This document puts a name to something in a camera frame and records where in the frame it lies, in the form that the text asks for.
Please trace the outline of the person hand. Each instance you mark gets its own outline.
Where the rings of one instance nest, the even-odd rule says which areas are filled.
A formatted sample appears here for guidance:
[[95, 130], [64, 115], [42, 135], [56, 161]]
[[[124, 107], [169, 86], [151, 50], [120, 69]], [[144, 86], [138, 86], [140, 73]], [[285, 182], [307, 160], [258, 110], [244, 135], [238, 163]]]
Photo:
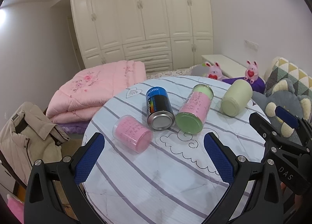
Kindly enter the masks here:
[[284, 207], [283, 223], [290, 223], [302, 205], [302, 196], [296, 195], [282, 182], [281, 191]]

